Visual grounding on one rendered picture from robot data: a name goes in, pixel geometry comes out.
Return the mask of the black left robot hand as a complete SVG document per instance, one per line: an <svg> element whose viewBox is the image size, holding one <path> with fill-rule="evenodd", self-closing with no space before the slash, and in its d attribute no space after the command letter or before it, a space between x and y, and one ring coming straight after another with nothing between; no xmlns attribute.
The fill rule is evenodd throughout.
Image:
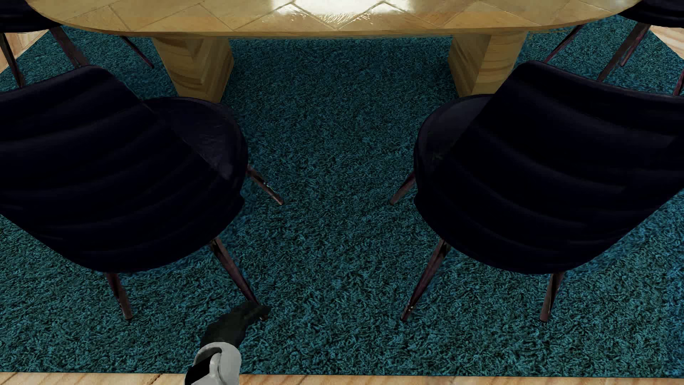
<svg viewBox="0 0 684 385"><path fill-rule="evenodd" d="M200 346L228 343L238 348L245 338L247 328L257 320L267 318L270 311L271 307L267 305L244 302L210 323L201 337Z"/></svg>

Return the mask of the black upholstered chair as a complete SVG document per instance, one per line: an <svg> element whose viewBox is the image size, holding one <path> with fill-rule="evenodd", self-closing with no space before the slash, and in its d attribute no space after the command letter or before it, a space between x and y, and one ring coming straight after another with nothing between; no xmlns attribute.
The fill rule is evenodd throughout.
<svg viewBox="0 0 684 385"><path fill-rule="evenodd" d="M36 12L26 0L0 0L0 49L12 71L17 86L25 86L25 78L19 69L6 33L28 33L49 30L75 68L90 65L88 59L69 39L62 24Z"/></svg>
<svg viewBox="0 0 684 385"><path fill-rule="evenodd" d="M0 92L0 214L59 255L105 274L124 318L119 273L172 264L209 245L250 302L220 240L251 178L233 111L191 97L142 100L100 66Z"/></svg>
<svg viewBox="0 0 684 385"><path fill-rule="evenodd" d="M684 95L588 79L532 60L491 94L458 97L422 123L414 204L439 243L406 321L449 250L515 273L565 273L596 258L684 189Z"/></svg>
<svg viewBox="0 0 684 385"><path fill-rule="evenodd" d="M618 15L637 24L600 72L599 82L605 81L617 65L627 64L652 26L684 28L684 0L641 0Z"/></svg>

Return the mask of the teal shag rug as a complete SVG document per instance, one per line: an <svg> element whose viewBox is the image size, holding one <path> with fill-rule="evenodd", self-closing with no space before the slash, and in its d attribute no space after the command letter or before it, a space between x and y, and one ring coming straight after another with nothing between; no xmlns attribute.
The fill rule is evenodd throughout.
<svg viewBox="0 0 684 385"><path fill-rule="evenodd" d="M569 271L549 322L547 276L454 250L406 323L439 237L413 203L388 204L421 123L456 97L450 38L233 40L223 104L250 179L221 234L269 319L248 329L243 373L684 378L684 194ZM205 328L244 301L213 253L103 274L0 216L0 372L183 373Z"/></svg>

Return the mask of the light wooden dining table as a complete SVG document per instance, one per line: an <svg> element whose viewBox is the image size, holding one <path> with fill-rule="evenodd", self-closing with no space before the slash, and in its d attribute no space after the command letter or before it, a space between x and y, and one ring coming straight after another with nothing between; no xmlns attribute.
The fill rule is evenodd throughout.
<svg viewBox="0 0 684 385"><path fill-rule="evenodd" d="M176 92L218 102L234 66L229 39L453 36L457 93L494 93L529 31L601 20L640 0L27 0L63 25L150 37Z"/></svg>

